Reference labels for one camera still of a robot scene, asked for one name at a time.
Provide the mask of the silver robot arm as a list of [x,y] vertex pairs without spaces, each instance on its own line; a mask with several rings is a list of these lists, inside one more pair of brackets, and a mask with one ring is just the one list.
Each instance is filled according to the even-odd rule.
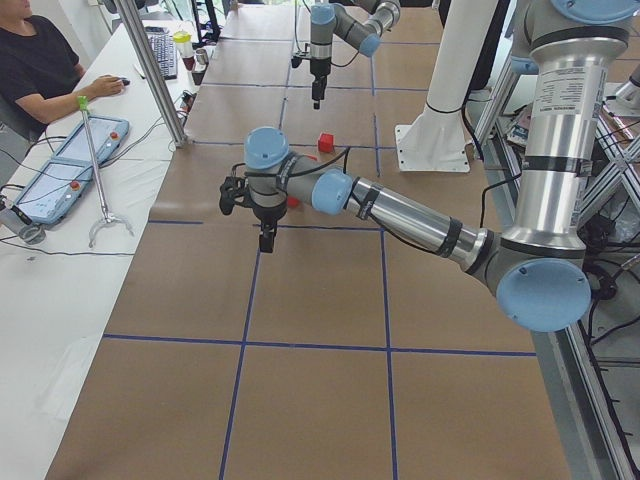
[[244,144],[241,204],[260,220],[260,248],[274,246],[287,200],[327,215],[350,211],[399,241],[456,262],[495,296],[502,312],[536,332],[588,318],[597,301],[584,271],[579,218],[610,64],[626,49],[635,1],[523,1],[517,59],[537,75],[532,120],[511,224],[471,228],[369,180],[347,173],[345,155],[324,164],[294,152],[272,127]]
[[333,37],[337,36],[358,54],[372,57],[381,43],[382,35],[401,16],[399,1],[355,1],[369,17],[361,23],[338,3],[315,3],[310,7],[310,73],[314,77],[311,98],[313,108],[319,110],[325,98],[328,76],[331,73]]

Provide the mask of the person's hand on mouse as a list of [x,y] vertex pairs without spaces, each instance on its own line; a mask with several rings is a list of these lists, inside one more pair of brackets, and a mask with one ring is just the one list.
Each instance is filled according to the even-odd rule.
[[89,90],[93,98],[99,98],[120,94],[125,90],[125,86],[119,77],[104,75],[94,80],[89,86]]

